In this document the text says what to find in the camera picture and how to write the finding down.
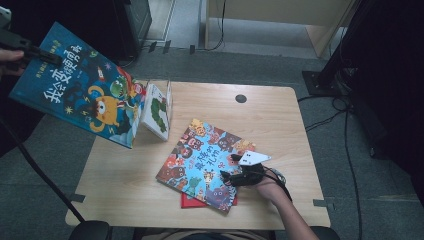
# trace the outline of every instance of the person's hand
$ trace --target person's hand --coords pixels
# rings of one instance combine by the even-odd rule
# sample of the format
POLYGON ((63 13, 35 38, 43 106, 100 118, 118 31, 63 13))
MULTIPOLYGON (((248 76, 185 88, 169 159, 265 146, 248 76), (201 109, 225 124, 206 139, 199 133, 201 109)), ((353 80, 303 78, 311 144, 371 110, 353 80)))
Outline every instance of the person's hand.
POLYGON ((21 50, 5 50, 0 49, 0 78, 3 75, 15 75, 20 76, 24 72, 23 68, 19 68, 17 71, 7 69, 6 66, 2 65, 4 62, 14 62, 24 57, 24 52, 21 50))
MULTIPOLYGON (((275 179, 278 179, 278 177, 273 173, 271 170, 264 168, 265 173, 275 179)), ((272 203, 276 203, 281 198, 287 198, 286 193, 284 190, 278 186, 278 184, 268 178, 263 177, 262 181, 255 185, 256 190, 261 194, 261 196, 267 200, 270 200, 272 203)))

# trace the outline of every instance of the children's book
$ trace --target children's book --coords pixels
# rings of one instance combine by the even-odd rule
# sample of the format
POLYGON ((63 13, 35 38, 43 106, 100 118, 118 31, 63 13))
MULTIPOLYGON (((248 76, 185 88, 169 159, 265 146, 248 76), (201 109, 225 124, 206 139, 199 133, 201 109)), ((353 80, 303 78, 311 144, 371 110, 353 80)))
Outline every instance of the children's book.
MULTIPOLYGON (((207 207, 209 206, 203 199, 197 199, 187 195, 186 193, 181 193, 181 208, 196 208, 196 207, 207 207)), ((237 205, 237 195, 234 198, 233 206, 237 205)))
POLYGON ((167 81, 164 94, 159 81, 150 81, 147 85, 146 101, 141 114, 141 122, 164 141, 169 137, 169 123, 172 115, 171 83, 167 81))
POLYGON ((241 168, 231 154, 243 155, 255 144, 232 133, 193 119, 156 179, 192 198, 229 212, 236 188, 223 183, 220 171, 238 174, 241 168))
POLYGON ((145 83, 57 22, 40 48, 61 56, 61 66, 32 59, 10 97, 132 148, 144 108, 145 83))

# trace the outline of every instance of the red book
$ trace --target red book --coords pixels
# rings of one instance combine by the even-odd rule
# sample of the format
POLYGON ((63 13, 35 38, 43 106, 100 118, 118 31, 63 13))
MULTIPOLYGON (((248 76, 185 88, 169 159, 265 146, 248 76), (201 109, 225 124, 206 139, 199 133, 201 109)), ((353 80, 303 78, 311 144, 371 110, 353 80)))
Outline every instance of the red book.
MULTIPOLYGON (((237 195, 234 198, 233 206, 237 205, 237 195)), ((208 204, 200 201, 197 198, 190 198, 189 195, 181 193, 181 208, 206 207, 208 204)))

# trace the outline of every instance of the wooden table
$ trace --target wooden table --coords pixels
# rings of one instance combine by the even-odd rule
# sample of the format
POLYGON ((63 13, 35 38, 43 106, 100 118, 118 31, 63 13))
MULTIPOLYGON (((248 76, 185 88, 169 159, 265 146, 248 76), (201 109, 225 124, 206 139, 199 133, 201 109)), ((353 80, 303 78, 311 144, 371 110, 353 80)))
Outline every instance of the wooden table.
MULTIPOLYGON (((309 225, 330 226, 325 207, 313 200, 323 195, 311 150, 292 88, 173 82, 173 117, 168 142, 143 127, 133 149, 97 137, 82 173, 73 202, 86 220, 111 226, 284 229, 277 210, 255 190, 239 188, 238 205, 225 215, 210 207, 180 208, 180 193, 155 176, 173 147, 198 118, 257 144, 272 160, 266 166, 281 171, 294 205, 309 225), (247 97, 238 103, 236 95, 247 97)), ((77 225, 69 211, 66 222, 77 225)))

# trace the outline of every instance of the person's arm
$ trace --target person's arm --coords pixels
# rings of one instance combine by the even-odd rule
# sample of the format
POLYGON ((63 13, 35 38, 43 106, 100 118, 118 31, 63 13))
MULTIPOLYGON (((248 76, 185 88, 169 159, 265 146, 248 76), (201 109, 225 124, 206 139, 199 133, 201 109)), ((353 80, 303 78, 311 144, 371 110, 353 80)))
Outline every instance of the person's arm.
MULTIPOLYGON (((277 176, 270 170, 265 169, 266 174, 271 177, 277 176)), ((274 180, 264 177, 263 180, 255 186, 256 190, 264 197, 271 201, 280 213, 281 220, 290 240, 301 239, 318 239, 315 233, 303 220, 299 212, 287 197, 283 189, 275 183, 274 180)))
POLYGON ((2 65, 4 62, 14 62, 24 57, 24 52, 21 50, 5 50, 0 49, 0 78, 2 75, 15 75, 20 76, 24 72, 23 68, 20 68, 18 71, 12 71, 2 65))

